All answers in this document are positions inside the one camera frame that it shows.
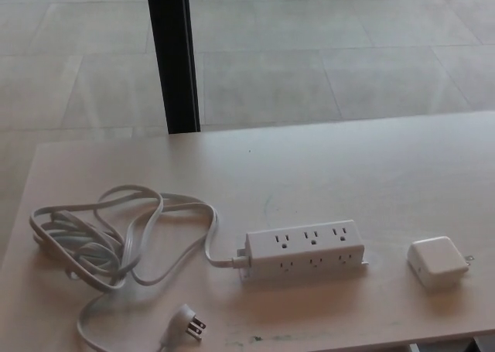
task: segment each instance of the power plug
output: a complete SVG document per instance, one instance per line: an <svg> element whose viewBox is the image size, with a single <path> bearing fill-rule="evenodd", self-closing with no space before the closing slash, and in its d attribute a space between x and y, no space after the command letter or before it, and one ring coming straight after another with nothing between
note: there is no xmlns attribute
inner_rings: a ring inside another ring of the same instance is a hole
<svg viewBox="0 0 495 352"><path fill-rule="evenodd" d="M170 319L169 325L162 335L160 340L162 349L159 352L165 348L175 347L185 333L200 342L206 327L202 321L196 318L196 313L187 304L182 304Z"/></svg>
<svg viewBox="0 0 495 352"><path fill-rule="evenodd" d="M341 272L363 265L364 244L352 220L246 234L242 279L279 279Z"/></svg>

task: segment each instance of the table surface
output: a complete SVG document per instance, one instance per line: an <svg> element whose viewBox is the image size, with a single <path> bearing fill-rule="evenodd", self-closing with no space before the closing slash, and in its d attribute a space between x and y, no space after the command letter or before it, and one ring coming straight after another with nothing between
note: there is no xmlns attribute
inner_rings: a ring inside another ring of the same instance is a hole
<svg viewBox="0 0 495 352"><path fill-rule="evenodd" d="M166 289L130 285L132 303L93 319L91 332L114 350L157 350L183 302L207 325L184 350L359 350L492 332L494 139L495 113L484 112L42 145L0 275L2 351L85 350L74 324L97 293L38 252L28 216L126 183L213 204L216 258L234 255L246 231L354 219L370 264L349 279L242 286L235 270L197 254ZM163 223L140 271L160 272L201 224ZM405 252L440 235L475 261L459 288L427 294Z"/></svg>

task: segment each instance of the coiled cord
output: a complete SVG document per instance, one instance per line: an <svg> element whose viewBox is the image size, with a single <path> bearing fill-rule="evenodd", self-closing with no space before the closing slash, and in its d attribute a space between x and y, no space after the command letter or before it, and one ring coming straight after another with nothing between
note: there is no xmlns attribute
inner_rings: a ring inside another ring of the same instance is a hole
<svg viewBox="0 0 495 352"><path fill-rule="evenodd" d="M111 199L117 193L127 194ZM138 215L128 225L125 236L122 236L100 215L100 210L139 200L143 203L153 202L153 206ZM73 214L82 211L93 211L94 217L99 223L98 227ZM206 213L210 218L208 231L188 246L160 276L155 279L143 279L136 273L135 267L146 253L146 246L156 221L163 214L176 211ZM38 223L40 217L46 215L49 220L45 223ZM44 252L65 266L66 273L71 279L81 279L103 293L91 300L81 310L77 320L77 330L80 337L97 352L110 351L88 339L83 328L84 321L90 315L92 306L104 294L114 292L124 285L129 273L140 285L155 285L161 282L190 251L203 243L205 255L214 267L239 268L239 265L244 265L243 262L238 265L236 258L220 261L211 258L210 245L218 226L217 211L211 205L194 197L158 193L143 186L117 186L101 195L96 203L42 207L32 212L29 223L35 232L35 241ZM143 223L145 226L141 241L133 250L135 228Z"/></svg>

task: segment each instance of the outlet socket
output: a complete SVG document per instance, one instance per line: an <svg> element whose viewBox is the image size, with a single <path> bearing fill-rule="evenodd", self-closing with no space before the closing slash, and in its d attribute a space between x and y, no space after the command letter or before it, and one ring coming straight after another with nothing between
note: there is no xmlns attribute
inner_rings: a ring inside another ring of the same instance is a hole
<svg viewBox="0 0 495 352"><path fill-rule="evenodd" d="M360 268L364 245L352 220L246 234L243 279L287 278Z"/></svg>

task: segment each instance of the floor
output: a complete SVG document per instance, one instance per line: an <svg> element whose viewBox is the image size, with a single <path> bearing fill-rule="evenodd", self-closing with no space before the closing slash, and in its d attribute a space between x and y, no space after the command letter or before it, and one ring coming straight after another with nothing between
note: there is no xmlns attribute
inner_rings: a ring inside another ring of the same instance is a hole
<svg viewBox="0 0 495 352"><path fill-rule="evenodd" d="M495 109L495 0L191 0L203 130ZM0 0L0 258L36 145L166 134L146 0Z"/></svg>

